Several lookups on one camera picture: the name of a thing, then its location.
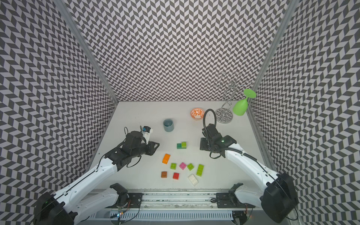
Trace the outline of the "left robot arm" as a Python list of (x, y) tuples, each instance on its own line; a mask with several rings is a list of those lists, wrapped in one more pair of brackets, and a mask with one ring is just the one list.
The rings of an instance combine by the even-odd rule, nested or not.
[(128, 190), (119, 183), (112, 184), (105, 191), (87, 198), (86, 196), (108, 177), (127, 166), (133, 158), (152, 156), (159, 143), (150, 140), (153, 130), (145, 126), (141, 131), (132, 131), (118, 146), (105, 153), (99, 163), (75, 180), (56, 191), (44, 193), (36, 201), (35, 225), (77, 225), (94, 213), (109, 207), (129, 207)]

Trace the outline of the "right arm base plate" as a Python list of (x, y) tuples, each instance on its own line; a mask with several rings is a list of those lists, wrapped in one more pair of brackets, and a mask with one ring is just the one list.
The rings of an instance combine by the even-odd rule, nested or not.
[(255, 208), (254, 205), (248, 204), (248, 203), (242, 203), (240, 202), (235, 194), (230, 193), (216, 193), (216, 203), (218, 208)]

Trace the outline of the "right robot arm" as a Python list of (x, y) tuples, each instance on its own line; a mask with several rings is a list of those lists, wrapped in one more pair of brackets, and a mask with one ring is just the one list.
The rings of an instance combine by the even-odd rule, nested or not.
[(248, 154), (230, 136), (222, 136), (214, 124), (202, 129), (200, 149), (220, 156), (236, 164), (257, 185), (256, 188), (244, 184), (235, 186), (234, 196), (240, 203), (261, 207), (266, 215), (276, 223), (281, 223), (296, 209), (298, 195), (294, 179), (287, 173), (276, 172), (255, 157)]

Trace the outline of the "lime long lego brick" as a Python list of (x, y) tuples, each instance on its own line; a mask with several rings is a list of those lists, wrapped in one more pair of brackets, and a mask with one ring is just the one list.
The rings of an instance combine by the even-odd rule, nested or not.
[(203, 170), (204, 170), (204, 165), (199, 164), (198, 168), (197, 168), (197, 171), (196, 171), (196, 175), (199, 176), (199, 177), (202, 177)]

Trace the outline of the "lime square lego brick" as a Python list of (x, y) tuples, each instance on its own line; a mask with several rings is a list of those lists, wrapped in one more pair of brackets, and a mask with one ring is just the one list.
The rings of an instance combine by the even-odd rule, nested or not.
[(193, 165), (192, 163), (190, 163), (190, 164), (187, 165), (187, 169), (188, 169), (189, 171), (192, 171), (194, 168), (195, 168), (195, 167), (194, 167), (194, 165)]
[(186, 149), (187, 148), (187, 142), (182, 142), (181, 143), (181, 148)]
[(171, 165), (170, 165), (170, 169), (172, 169), (172, 170), (176, 170), (176, 166), (177, 166), (177, 164), (176, 164), (176, 163), (171, 163)]

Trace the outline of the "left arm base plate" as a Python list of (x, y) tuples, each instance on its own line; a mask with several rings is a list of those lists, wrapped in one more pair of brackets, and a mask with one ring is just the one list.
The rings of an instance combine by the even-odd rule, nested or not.
[(115, 204), (107, 208), (140, 208), (143, 199), (143, 193), (127, 193), (117, 197)]

